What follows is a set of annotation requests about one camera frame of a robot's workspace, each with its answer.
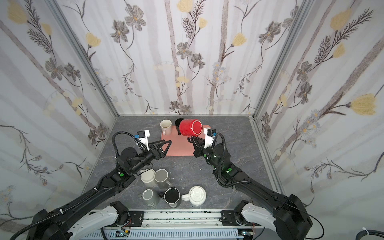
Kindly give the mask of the red mug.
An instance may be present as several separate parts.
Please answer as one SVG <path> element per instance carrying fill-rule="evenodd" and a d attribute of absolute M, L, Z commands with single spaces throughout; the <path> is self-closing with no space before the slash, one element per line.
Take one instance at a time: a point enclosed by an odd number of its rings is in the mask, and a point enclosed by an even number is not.
<path fill-rule="evenodd" d="M 198 137 L 203 132 L 203 125 L 197 119 L 184 119 L 180 122 L 181 135 L 186 137 Z"/>

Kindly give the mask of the pale pink mug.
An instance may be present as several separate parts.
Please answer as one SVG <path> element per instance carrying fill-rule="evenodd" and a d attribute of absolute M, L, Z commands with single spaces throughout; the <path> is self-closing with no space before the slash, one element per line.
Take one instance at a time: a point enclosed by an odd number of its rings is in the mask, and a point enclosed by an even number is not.
<path fill-rule="evenodd" d="M 169 136 L 172 133 L 172 121 L 171 120 L 162 120 L 160 122 L 160 127 L 162 130 L 162 135 Z"/>

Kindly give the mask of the dark mug white base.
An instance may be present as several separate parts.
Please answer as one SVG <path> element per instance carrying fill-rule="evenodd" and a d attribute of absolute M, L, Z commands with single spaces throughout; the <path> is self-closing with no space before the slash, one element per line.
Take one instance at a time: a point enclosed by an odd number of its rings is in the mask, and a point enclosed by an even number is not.
<path fill-rule="evenodd" d="M 176 126 L 176 130 L 178 132 L 178 135 L 181 136 L 181 131 L 180 131 L 180 124 L 181 122 L 184 120 L 184 118 L 179 118 L 179 119 L 176 119 L 175 120 L 175 126 Z"/>

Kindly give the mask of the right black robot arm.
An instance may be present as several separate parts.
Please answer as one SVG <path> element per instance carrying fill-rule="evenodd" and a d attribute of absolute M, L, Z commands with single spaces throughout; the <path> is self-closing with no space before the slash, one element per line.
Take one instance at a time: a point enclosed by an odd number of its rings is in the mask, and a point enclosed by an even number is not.
<path fill-rule="evenodd" d="M 313 216 L 308 214 L 305 205 L 295 195 L 285 196 L 253 180 L 231 162 L 231 155 L 221 133 L 216 133 L 211 146 L 205 147 L 205 140 L 188 137 L 194 146 L 194 156 L 204 157 L 207 164 L 214 167 L 216 181 L 223 188 L 234 187 L 259 202 L 274 218 L 272 226 L 276 228 L 282 240 L 308 240 L 313 226 Z"/>

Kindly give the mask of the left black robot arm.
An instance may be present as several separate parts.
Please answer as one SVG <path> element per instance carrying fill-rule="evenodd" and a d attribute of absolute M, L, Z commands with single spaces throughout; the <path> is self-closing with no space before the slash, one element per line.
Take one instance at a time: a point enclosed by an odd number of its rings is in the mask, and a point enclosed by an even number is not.
<path fill-rule="evenodd" d="M 119 152 L 115 138 L 128 135 L 139 145 L 141 153 L 135 148 L 126 148 Z M 112 145 L 116 155 L 116 167 L 100 178 L 97 185 L 70 203 L 51 212 L 40 211 L 33 222 L 16 232 L 11 238 L 15 240 L 27 233 L 29 240 L 68 240 L 74 237 L 73 226 L 95 207 L 111 197 L 121 193 L 135 179 L 136 174 L 153 160 L 160 160 L 167 155 L 172 141 L 159 140 L 148 145 L 141 143 L 137 136 L 119 131 L 112 136 Z"/>

